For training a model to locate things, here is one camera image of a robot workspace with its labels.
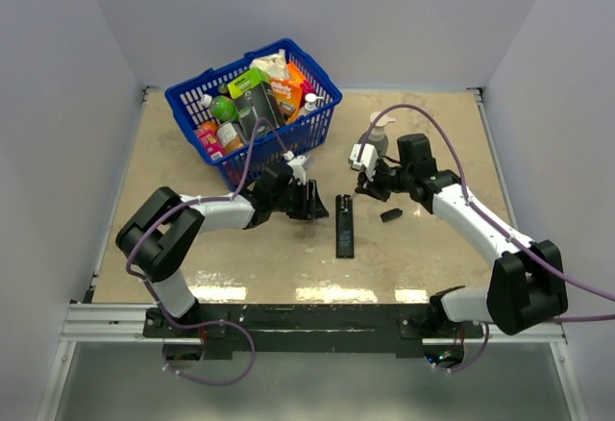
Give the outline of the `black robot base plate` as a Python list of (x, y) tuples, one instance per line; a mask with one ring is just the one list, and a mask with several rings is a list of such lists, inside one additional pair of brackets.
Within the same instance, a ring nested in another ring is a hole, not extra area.
[(363, 353), (421, 358), (425, 339), (480, 338), (480, 326), (435, 319), (426, 304), (201, 304), (173, 326), (158, 308), (143, 335), (194, 339), (204, 359), (260, 353)]

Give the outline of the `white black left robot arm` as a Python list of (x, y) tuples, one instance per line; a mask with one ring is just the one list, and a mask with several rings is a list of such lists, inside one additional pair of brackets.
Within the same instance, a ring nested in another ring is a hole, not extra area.
[(275, 212), (300, 221), (327, 218), (317, 183), (301, 167), (274, 163), (247, 189), (213, 197), (182, 196), (158, 188), (119, 231), (116, 247), (126, 257), (126, 271), (145, 283), (177, 336), (193, 334), (204, 319), (181, 267), (199, 234), (248, 230)]

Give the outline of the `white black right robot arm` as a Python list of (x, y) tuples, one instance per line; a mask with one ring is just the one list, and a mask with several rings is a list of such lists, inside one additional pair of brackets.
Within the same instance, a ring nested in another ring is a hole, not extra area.
[(394, 166), (371, 144), (353, 147), (356, 192), (383, 202), (393, 193), (408, 194), (461, 234), (491, 268), (486, 288), (455, 286), (431, 296), (427, 325), (434, 334), (448, 337), (462, 322), (482, 322), (514, 335), (567, 311), (554, 243), (522, 235), (464, 189), (457, 174), (438, 169), (425, 135), (401, 136), (397, 146), (400, 161)]

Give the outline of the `black remote control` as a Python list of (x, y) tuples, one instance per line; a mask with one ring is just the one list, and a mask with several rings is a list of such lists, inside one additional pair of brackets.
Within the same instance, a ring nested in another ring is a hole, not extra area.
[(335, 254), (338, 259), (353, 259), (355, 257), (353, 199), (351, 195), (346, 194), (349, 196), (349, 209), (347, 213), (342, 214), (338, 211), (338, 195), (335, 196)]

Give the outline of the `black battery compartment cover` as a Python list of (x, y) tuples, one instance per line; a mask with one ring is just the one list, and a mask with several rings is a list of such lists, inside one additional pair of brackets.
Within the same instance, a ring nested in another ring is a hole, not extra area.
[(387, 223), (393, 221), (397, 218), (400, 218), (403, 215), (403, 211), (400, 208), (395, 208), (392, 210), (387, 210), (380, 215), (381, 222)]

